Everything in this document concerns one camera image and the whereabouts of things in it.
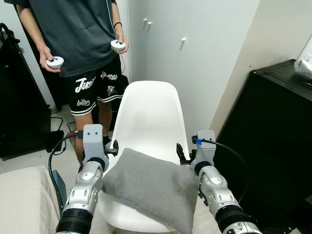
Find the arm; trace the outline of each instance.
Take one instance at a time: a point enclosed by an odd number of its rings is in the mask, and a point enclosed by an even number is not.
[[[23,23],[28,34],[36,44],[36,47],[40,53],[40,64],[41,67],[45,68],[49,72],[60,72],[60,70],[50,68],[46,60],[52,60],[50,49],[45,45],[41,31],[38,27],[35,16],[30,8],[26,8],[21,5],[17,5],[17,11],[19,14],[20,21]]]
[[[112,11],[113,11],[113,26],[114,26],[116,23],[121,22],[120,16],[119,16],[119,9],[118,9],[116,0],[112,0]],[[123,29],[122,29],[121,24],[116,25],[115,35],[116,35],[116,39],[118,39],[120,42],[124,42],[126,44],[125,49],[122,51],[119,51],[118,53],[123,54],[123,53],[127,52],[128,48],[129,48],[129,42],[123,34]]]

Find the blue connector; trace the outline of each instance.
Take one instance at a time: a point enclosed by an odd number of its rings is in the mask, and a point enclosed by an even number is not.
[[[201,145],[202,139],[196,139],[196,145]]]

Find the person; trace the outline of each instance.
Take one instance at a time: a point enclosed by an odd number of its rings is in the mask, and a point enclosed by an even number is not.
[[[91,111],[97,102],[103,143],[108,143],[111,101],[122,98],[124,92],[118,54],[129,48],[116,0],[4,1],[17,6],[19,18],[40,53],[42,68],[63,78],[76,130],[93,123]],[[115,39],[126,44],[118,54],[110,46]],[[52,55],[64,58],[61,70],[47,65]],[[76,139],[75,151],[82,168],[81,139]]]

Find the wristband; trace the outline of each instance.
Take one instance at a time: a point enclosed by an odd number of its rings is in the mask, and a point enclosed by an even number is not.
[[[120,24],[120,25],[122,26],[122,23],[121,23],[121,22],[117,22],[117,23],[115,23],[115,25],[114,25],[114,30],[115,30],[115,27],[116,27],[117,24]]]

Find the black shorts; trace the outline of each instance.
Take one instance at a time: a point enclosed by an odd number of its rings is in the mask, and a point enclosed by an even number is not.
[[[71,113],[82,116],[90,113],[96,101],[110,102],[122,98],[124,86],[121,82],[119,55],[109,64],[73,77],[65,77],[65,92]]]

